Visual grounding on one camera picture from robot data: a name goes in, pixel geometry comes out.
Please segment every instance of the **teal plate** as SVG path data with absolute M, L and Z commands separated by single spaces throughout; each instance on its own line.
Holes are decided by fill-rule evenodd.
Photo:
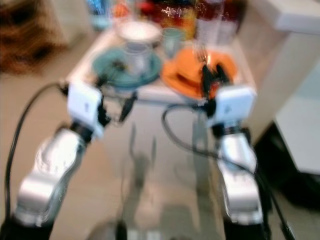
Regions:
M 132 76 L 125 70 L 114 67 L 115 63 L 125 63 L 126 56 L 121 48 L 115 47 L 100 54 L 92 64 L 93 71 L 98 77 L 106 76 L 107 84 L 116 88 L 132 89 L 155 81 L 162 69 L 161 59 L 152 52 L 150 70 L 143 76 Z

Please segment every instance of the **white counter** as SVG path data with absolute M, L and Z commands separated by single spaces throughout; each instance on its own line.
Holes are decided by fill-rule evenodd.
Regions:
M 320 1 L 251 0 L 277 30 L 320 35 Z

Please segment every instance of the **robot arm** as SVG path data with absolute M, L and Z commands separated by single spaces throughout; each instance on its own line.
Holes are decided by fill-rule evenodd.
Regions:
M 207 126 L 212 129 L 215 152 L 220 157 L 216 166 L 220 172 L 220 202 L 227 240 L 239 236 L 270 239 L 269 208 L 264 205 L 269 199 L 262 199 L 262 189 L 254 176 L 257 158 L 241 126 L 250 116 L 256 96 L 249 86 L 226 85 L 216 93 L 215 109 L 206 111 Z
M 103 95 L 85 83 L 68 88 L 67 108 L 72 117 L 39 147 L 32 171 L 23 179 L 16 208 L 2 227 L 0 239 L 49 239 L 71 177 L 79 168 L 88 144 L 101 138 L 111 119 L 103 106 Z M 127 99 L 120 119 L 124 121 L 136 95 Z

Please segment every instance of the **orange plate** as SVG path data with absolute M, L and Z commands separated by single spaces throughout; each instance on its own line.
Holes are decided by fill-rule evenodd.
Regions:
M 210 69 L 213 69 L 217 64 L 221 64 L 231 79 L 237 75 L 237 67 L 229 55 L 208 51 L 208 57 L 210 58 Z M 192 48 L 187 47 L 180 50 L 174 60 L 179 75 L 183 76 L 190 84 L 199 84 L 204 63 L 198 61 Z
M 199 100 L 203 98 L 201 77 L 199 78 L 197 83 L 195 83 L 181 76 L 180 74 L 177 73 L 177 63 L 174 60 L 167 61 L 163 65 L 161 78 L 162 78 L 162 81 L 167 86 L 169 86 L 179 94 L 182 94 L 192 99 Z M 217 89 L 218 89 L 218 85 L 212 86 L 210 98 L 215 97 Z

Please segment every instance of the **silver robot arm segment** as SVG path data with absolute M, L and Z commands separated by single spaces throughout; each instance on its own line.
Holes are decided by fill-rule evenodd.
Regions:
M 244 226 L 261 224 L 264 220 L 259 187 L 252 174 L 257 158 L 246 135 L 241 132 L 241 123 L 249 117 L 256 96 L 255 90 L 246 85 L 221 87 L 215 97 L 215 113 L 207 121 L 216 138 L 215 151 L 229 161 L 217 160 L 224 217 Z
M 39 147 L 33 169 L 18 192 L 13 213 L 17 222 L 37 227 L 53 224 L 86 145 L 78 133 L 62 128 Z
M 26 227 L 52 226 L 71 177 L 80 166 L 87 144 L 104 135 L 110 122 L 101 91 L 85 83 L 68 87 L 70 128 L 60 128 L 39 147 L 32 171 L 18 191 L 13 219 Z

